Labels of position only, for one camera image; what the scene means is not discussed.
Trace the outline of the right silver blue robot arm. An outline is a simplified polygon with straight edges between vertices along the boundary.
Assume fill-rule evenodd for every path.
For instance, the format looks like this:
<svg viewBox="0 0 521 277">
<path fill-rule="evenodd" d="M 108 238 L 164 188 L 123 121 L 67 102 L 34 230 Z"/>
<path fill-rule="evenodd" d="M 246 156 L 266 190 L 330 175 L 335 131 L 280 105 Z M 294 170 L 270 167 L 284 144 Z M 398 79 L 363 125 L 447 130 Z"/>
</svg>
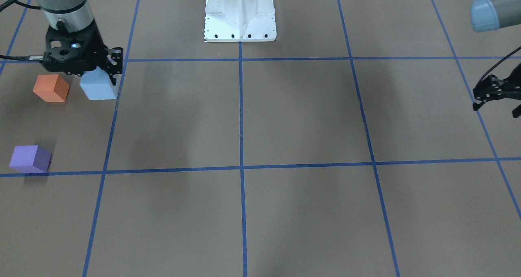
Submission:
<svg viewBox="0 0 521 277">
<path fill-rule="evenodd" d="M 83 76 L 103 70 L 112 85 L 123 70 L 123 49 L 103 42 L 88 0 L 37 0 L 49 27 L 41 64 L 49 72 Z"/>
</svg>

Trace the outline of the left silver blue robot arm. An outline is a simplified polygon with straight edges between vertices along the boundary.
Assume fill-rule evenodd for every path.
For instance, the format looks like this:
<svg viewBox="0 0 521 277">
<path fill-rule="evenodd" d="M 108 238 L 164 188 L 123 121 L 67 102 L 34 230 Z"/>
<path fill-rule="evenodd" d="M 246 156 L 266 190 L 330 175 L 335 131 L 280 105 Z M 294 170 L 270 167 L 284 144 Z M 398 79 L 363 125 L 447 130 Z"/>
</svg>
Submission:
<svg viewBox="0 0 521 277">
<path fill-rule="evenodd" d="M 521 0 L 474 0 L 470 6 L 475 32 L 496 31 L 521 23 Z"/>
</svg>

